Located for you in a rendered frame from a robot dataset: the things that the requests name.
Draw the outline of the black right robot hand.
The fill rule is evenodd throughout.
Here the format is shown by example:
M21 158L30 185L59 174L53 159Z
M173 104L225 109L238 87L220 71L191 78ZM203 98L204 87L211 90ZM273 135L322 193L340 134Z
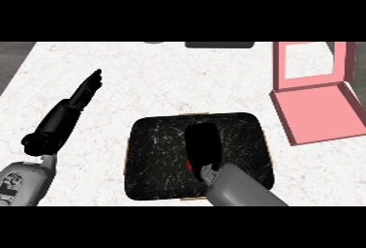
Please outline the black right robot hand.
M198 123L191 125L185 131L188 161L192 172L200 181L204 181L203 167L211 165L219 171L222 163L222 141L214 123Z

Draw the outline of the pink cardboard box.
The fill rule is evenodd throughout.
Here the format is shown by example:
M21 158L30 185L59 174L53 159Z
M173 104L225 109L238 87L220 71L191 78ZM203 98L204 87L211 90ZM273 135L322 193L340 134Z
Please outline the pink cardboard box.
M287 49L273 43L272 103L291 145L366 136L366 109L347 86L355 82L356 42L335 42L328 75L287 78Z

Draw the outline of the dark grey flat appliance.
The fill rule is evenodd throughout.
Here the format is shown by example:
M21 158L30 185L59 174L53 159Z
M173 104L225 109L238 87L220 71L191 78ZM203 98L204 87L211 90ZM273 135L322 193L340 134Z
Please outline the dark grey flat appliance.
M254 42L186 42L188 48L251 48Z

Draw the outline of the black tray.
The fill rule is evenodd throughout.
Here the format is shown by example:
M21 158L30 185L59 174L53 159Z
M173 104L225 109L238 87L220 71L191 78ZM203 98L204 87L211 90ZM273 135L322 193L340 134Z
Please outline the black tray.
M207 186L186 167L186 128L213 123L222 161L235 164L266 187L275 184L267 143L256 116L245 112L146 117L132 128L124 191L136 201L198 198Z

